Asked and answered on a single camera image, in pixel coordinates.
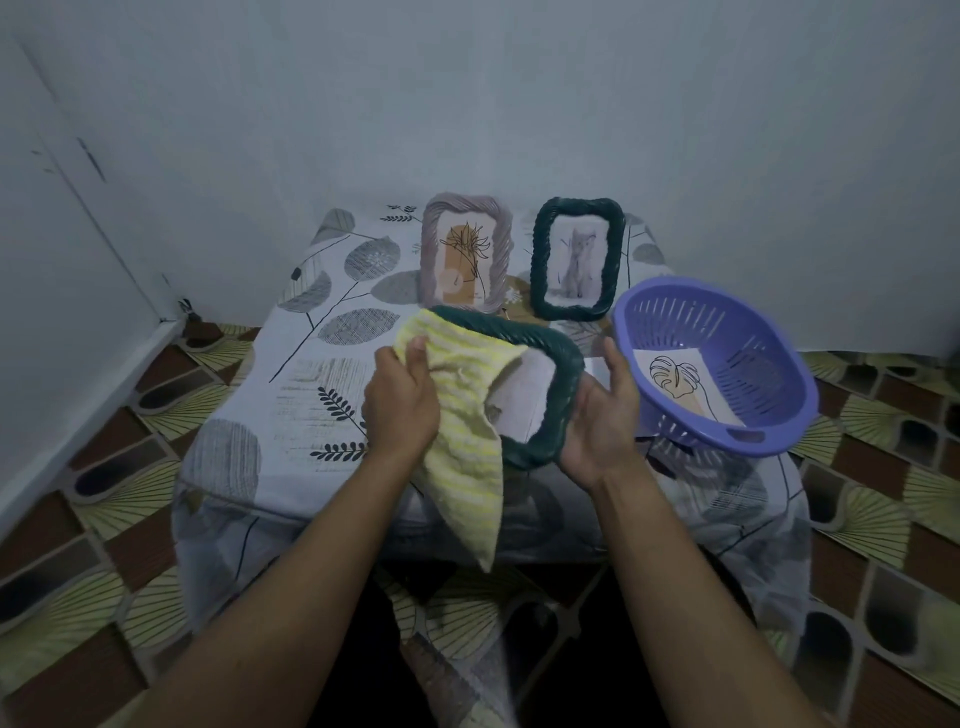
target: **right hand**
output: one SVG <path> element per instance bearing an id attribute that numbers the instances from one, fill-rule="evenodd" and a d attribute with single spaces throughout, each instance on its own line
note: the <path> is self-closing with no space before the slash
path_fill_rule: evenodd
<path id="1" fill-rule="evenodd" d="M 561 470 L 588 493 L 613 473 L 643 468 L 634 445 L 640 393 L 629 362 L 609 336 L 604 361 L 611 390 L 586 372 L 581 375 L 560 453 Z"/>

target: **framed picture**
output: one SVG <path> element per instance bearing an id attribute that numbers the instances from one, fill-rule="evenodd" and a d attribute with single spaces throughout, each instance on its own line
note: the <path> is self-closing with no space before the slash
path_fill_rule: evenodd
<path id="1" fill-rule="evenodd" d="M 513 215 L 493 197 L 442 192 L 423 210 L 420 300 L 494 313 L 507 290 Z"/>
<path id="2" fill-rule="evenodd" d="M 596 321 L 616 294 L 623 210 L 613 200 L 555 197 L 537 213 L 530 305 L 547 321 Z"/>

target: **monstera leaf drawing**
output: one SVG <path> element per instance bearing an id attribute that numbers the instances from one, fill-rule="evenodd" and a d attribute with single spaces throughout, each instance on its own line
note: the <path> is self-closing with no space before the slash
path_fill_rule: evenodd
<path id="1" fill-rule="evenodd" d="M 337 346 L 363 344 L 389 331 L 399 318 L 384 308 L 356 308 L 331 319 L 317 338 Z"/>
<path id="2" fill-rule="evenodd" d="M 658 356 L 650 362 L 650 376 L 674 400 L 692 395 L 700 386 L 700 374 L 692 364 L 677 364 L 669 356 Z"/>
<path id="3" fill-rule="evenodd" d="M 330 276 L 323 270 L 320 256 L 312 255 L 294 268 L 276 305 L 285 311 L 309 313 L 326 301 L 330 286 Z"/>
<path id="4" fill-rule="evenodd" d="M 321 223 L 320 229 L 317 230 L 317 234 L 314 235 L 313 242 L 320 243 L 330 238 L 342 237 L 349 232 L 353 232 L 355 224 L 352 213 L 334 207 L 324 215 L 324 221 Z"/>
<path id="5" fill-rule="evenodd" d="M 400 262 L 400 246 L 389 237 L 361 243 L 347 256 L 344 271 L 358 283 L 390 273 Z"/>
<path id="6" fill-rule="evenodd" d="M 370 293 L 383 303 L 419 303 L 420 271 L 400 271 L 387 276 L 378 280 Z"/>

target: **botanical line drawing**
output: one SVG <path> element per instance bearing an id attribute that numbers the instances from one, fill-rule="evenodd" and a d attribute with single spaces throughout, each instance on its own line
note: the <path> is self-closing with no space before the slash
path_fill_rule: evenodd
<path id="1" fill-rule="evenodd" d="M 706 414 L 693 394 L 699 389 L 711 418 L 719 422 L 710 407 L 707 391 L 700 386 L 700 372 L 693 364 L 686 361 L 678 364 L 669 356 L 658 356 L 650 362 L 650 378 L 684 409 L 705 417 Z"/>
<path id="2" fill-rule="evenodd" d="M 359 460 L 367 453 L 367 423 L 363 421 L 362 417 L 358 418 L 360 422 L 357 423 L 357 420 L 354 419 L 357 412 L 356 407 L 351 405 L 343 395 L 332 387 L 317 387 L 317 394 L 320 396 L 320 401 L 324 404 L 324 407 L 326 407 L 326 411 L 330 413 L 334 420 L 338 423 L 349 420 L 357 428 L 357 431 L 363 435 L 364 439 L 358 443 L 326 443 L 322 449 L 311 451 L 310 457 L 324 461 L 355 462 Z"/>
<path id="3" fill-rule="evenodd" d="M 480 261 L 489 259 L 487 252 L 490 249 L 491 240 L 488 235 L 481 237 L 482 231 L 483 226 L 479 224 L 457 225 L 450 228 L 446 237 L 440 241 L 441 245 L 448 249 L 441 283 L 445 284 L 445 294 L 456 294 L 458 299 L 456 303 L 472 303 L 473 286 L 466 284 L 477 280 L 480 281 L 484 302 L 487 300 L 487 286 L 480 275 Z M 460 301 L 465 295 L 469 297 L 469 301 Z M 449 301 L 450 298 L 444 295 L 444 300 Z"/>

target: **gray cat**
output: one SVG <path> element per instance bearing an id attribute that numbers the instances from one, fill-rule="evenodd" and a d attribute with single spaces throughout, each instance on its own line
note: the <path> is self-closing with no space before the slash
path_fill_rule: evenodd
<path id="1" fill-rule="evenodd" d="M 569 299 L 582 299 L 588 292 L 590 259 L 593 258 L 595 232 L 580 232 L 576 228 L 570 235 L 570 262 L 564 274 L 561 291 Z"/>

